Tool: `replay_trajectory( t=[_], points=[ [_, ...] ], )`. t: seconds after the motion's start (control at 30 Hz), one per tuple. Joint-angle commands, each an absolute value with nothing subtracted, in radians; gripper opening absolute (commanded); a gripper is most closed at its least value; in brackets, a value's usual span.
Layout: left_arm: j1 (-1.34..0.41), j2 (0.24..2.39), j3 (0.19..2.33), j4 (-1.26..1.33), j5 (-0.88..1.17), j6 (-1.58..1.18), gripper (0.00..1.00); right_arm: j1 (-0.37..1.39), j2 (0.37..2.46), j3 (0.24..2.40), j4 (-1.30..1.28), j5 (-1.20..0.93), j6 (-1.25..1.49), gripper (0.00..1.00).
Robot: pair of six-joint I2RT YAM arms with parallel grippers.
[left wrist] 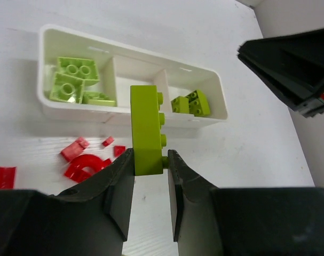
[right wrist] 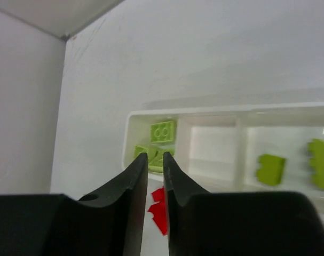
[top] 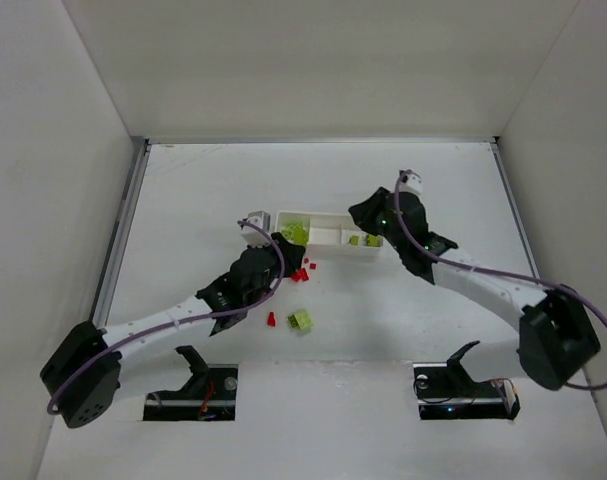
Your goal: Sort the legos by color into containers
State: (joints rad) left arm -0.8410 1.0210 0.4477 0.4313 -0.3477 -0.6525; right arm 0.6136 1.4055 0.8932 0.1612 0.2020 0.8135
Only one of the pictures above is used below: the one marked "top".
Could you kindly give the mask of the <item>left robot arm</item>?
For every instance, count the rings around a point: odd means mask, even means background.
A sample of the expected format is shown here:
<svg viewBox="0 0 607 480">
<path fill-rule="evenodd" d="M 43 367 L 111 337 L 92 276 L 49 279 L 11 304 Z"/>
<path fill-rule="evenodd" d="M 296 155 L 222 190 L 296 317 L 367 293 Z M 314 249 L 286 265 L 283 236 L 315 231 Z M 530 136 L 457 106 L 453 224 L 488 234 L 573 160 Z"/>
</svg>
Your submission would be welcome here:
<svg viewBox="0 0 607 480">
<path fill-rule="evenodd" d="M 103 328 L 91 321 L 75 325 L 40 372 L 50 395 L 48 414 L 80 428 L 115 401 L 178 387 L 151 367 L 167 353 L 187 361 L 183 378 L 192 380 L 197 345 L 242 322 L 301 269 L 304 247 L 279 232 L 265 239 L 266 245 L 247 247 L 228 272 L 169 309 Z"/>
</svg>

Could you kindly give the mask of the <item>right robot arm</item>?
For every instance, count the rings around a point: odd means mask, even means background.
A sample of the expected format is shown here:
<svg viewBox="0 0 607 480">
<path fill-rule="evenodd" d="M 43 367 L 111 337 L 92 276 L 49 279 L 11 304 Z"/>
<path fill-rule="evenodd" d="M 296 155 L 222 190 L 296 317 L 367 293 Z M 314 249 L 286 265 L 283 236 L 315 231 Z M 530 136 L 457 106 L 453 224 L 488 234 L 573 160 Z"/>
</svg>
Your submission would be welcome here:
<svg viewBox="0 0 607 480">
<path fill-rule="evenodd" d="M 348 212 L 362 231 L 383 237 L 411 274 L 466 297 L 517 332 L 513 340 L 465 344 L 461 364 L 472 380 L 525 377 L 558 390 L 600 351 L 578 300 L 557 287 L 483 273 L 454 241 L 430 231 L 416 195 L 379 188 Z"/>
</svg>

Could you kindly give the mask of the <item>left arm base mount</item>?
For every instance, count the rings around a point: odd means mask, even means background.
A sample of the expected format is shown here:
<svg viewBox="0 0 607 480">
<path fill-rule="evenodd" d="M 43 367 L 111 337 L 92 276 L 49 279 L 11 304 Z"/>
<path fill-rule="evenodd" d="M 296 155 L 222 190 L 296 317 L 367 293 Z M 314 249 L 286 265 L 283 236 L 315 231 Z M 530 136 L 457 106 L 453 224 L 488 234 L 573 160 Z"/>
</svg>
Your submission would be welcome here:
<svg viewBox="0 0 607 480">
<path fill-rule="evenodd" d="M 190 376 L 179 388 L 146 396 L 145 422 L 227 422 L 236 418 L 238 366 L 207 364 L 192 346 L 176 349 Z"/>
</svg>

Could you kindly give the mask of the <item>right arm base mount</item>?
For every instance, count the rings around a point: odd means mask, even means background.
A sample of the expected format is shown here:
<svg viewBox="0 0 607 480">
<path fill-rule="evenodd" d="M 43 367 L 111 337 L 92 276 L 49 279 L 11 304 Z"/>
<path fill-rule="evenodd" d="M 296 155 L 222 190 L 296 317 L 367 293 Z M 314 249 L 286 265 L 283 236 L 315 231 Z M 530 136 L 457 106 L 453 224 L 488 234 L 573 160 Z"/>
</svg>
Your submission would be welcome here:
<svg viewBox="0 0 607 480">
<path fill-rule="evenodd" d="M 511 379 L 498 377 L 477 382 L 464 368 L 465 355 L 470 350 L 476 353 L 479 344 L 465 344 L 444 362 L 413 364 L 412 388 L 421 420 L 517 418 L 521 403 Z"/>
</svg>

